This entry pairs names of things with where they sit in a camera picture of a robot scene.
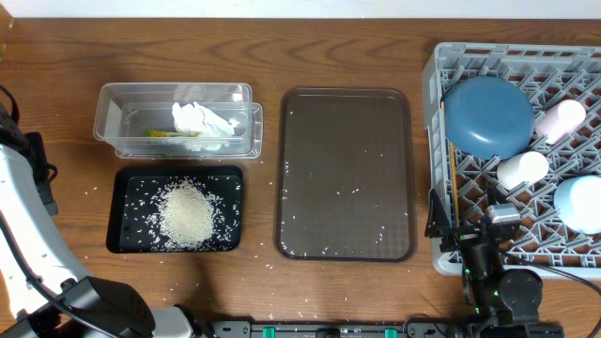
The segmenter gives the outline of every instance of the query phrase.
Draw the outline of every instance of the white cup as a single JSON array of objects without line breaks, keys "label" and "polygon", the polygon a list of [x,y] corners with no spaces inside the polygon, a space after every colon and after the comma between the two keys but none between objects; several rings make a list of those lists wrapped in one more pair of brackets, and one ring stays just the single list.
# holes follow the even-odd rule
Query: white cup
[{"label": "white cup", "polygon": [[566,134],[574,132],[576,127],[584,121],[586,110],[576,100],[563,100],[545,112],[534,125],[536,135],[547,136],[547,143],[554,145]]},{"label": "white cup", "polygon": [[557,187],[553,204],[559,217],[572,230],[583,234],[601,232],[599,217],[601,177],[585,176],[566,179]]},{"label": "white cup", "polygon": [[536,151],[528,151],[503,161],[497,168],[497,179],[510,191],[521,182],[532,184],[543,179],[548,172],[547,158]]}]

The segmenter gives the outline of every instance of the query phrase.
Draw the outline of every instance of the black tray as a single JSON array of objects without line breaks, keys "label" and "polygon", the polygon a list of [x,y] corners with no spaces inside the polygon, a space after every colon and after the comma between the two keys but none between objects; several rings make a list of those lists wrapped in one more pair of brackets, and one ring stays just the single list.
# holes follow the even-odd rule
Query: black tray
[{"label": "black tray", "polygon": [[[218,208],[225,222],[215,223],[212,238],[206,240],[199,250],[160,250],[168,238],[161,236],[158,243],[153,243],[154,238],[148,233],[150,227],[143,218],[158,211],[156,206],[149,203],[150,198],[159,188],[178,177],[187,177],[194,182],[203,183],[207,192],[223,199]],[[235,166],[126,167],[115,177],[106,247],[115,254],[231,251],[240,241],[241,202],[242,172]]]},{"label": "black tray", "polygon": [[297,88],[282,104],[275,245],[287,258],[403,262],[417,248],[408,101]]}]

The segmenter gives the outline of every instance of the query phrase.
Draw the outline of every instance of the white wall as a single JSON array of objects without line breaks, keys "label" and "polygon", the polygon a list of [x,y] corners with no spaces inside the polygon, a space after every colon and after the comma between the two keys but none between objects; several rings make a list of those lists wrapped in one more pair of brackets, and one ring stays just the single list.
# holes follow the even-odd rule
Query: white wall
[{"label": "white wall", "polygon": [[0,0],[15,18],[601,19],[601,0]]}]

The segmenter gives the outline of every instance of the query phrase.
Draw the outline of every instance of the plastic crate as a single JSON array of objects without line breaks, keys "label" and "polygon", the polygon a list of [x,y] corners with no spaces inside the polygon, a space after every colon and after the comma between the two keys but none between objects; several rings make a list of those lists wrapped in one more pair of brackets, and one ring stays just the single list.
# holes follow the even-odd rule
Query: plastic crate
[{"label": "plastic crate", "polygon": [[[496,179],[499,159],[475,158],[455,149],[448,153],[444,130],[443,94],[458,82],[475,76],[496,76],[508,80],[529,98],[536,120],[560,100],[581,102],[587,115],[573,134],[549,146],[544,138],[531,139],[530,149],[549,159],[547,176],[531,186],[522,183],[510,192]],[[601,176],[601,48],[535,46],[487,43],[439,44],[422,74],[424,125],[428,132],[430,175],[453,226],[454,189],[457,189],[458,219],[478,223],[486,208],[485,187],[498,185],[522,215],[517,238],[509,253],[547,264],[589,279],[601,279],[601,235],[587,236],[571,231],[558,218],[553,193],[559,183],[581,175]],[[451,177],[451,158],[455,157],[460,178],[457,187]],[[432,239],[432,263],[437,271],[460,275],[458,253],[441,253],[440,239]],[[534,269],[544,278],[558,278]]]}]

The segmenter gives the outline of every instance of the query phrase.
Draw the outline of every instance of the blue bowl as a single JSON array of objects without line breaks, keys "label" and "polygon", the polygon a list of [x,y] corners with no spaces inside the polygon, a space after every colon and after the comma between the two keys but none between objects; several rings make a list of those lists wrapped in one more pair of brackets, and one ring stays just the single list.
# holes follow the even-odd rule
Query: blue bowl
[{"label": "blue bowl", "polygon": [[504,160],[528,147],[534,111],[515,85],[496,77],[475,77],[451,88],[443,101],[447,137],[461,151]]}]

